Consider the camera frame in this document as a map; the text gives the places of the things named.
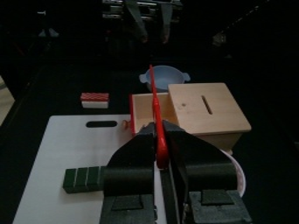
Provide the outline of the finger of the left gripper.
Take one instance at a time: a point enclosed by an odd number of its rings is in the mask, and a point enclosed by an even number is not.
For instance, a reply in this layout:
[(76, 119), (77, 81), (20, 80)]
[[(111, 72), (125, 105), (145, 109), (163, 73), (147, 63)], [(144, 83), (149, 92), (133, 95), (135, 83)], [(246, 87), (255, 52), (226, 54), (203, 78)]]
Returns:
[(141, 13), (139, 10), (139, 5), (136, 0), (125, 0), (125, 8), (133, 19), (133, 27), (135, 27), (135, 36), (139, 40), (145, 43), (148, 40), (145, 24), (141, 19)]
[(161, 37), (163, 37), (163, 43), (167, 43), (169, 39), (169, 32), (171, 32), (173, 7), (169, 3), (163, 3), (160, 5), (160, 9), (161, 9), (161, 19), (163, 19)]

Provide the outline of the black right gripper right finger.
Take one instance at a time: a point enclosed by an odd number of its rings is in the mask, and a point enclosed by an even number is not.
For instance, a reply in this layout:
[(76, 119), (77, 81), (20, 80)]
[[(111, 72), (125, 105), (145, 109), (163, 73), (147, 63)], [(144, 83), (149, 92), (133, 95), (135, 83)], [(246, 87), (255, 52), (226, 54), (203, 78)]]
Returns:
[(230, 157), (173, 123), (163, 129), (180, 224), (252, 224)]

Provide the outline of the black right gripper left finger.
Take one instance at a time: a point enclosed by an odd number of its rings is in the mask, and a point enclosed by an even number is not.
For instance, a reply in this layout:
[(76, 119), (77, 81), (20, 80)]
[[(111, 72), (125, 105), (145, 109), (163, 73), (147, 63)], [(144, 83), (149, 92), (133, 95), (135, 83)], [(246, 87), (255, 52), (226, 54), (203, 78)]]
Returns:
[(153, 133), (149, 123), (107, 163), (99, 224), (155, 224)]

